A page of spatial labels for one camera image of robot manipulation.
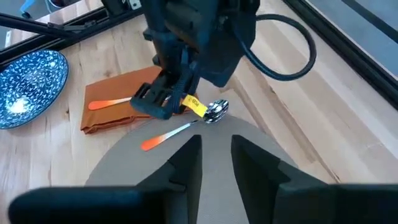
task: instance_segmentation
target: wooden table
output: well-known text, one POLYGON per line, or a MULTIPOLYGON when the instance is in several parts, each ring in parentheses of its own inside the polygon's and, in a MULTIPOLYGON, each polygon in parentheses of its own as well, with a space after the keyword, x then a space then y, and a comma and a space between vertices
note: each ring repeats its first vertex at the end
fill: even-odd
MULTIPOLYGON (((262 1, 259 13, 264 12, 303 23, 280 0, 262 1)), ((70 78, 59 99, 33 122, 0 131, 3 223, 16 195, 49 185, 83 185, 107 150, 146 122, 94 135, 80 131, 87 84, 152 65, 155 50, 142 36, 145 28, 140 16, 64 49, 70 78)), ((243 58, 224 88, 202 80, 199 97, 204 103, 228 99, 232 115, 272 136, 303 171, 325 182, 397 182, 398 112, 311 33, 318 58, 307 76, 278 82, 243 58)), ((299 70, 307 61, 307 48, 287 25, 257 25, 252 49, 273 69, 299 70)))

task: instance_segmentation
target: blue bowl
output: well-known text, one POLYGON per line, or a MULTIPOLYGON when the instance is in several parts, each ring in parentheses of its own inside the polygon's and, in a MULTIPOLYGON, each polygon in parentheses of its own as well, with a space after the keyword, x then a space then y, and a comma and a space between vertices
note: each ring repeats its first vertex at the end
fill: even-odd
POLYGON ((0 129, 15 128, 43 113, 68 78, 65 56, 53 50, 27 54, 0 73, 0 129))

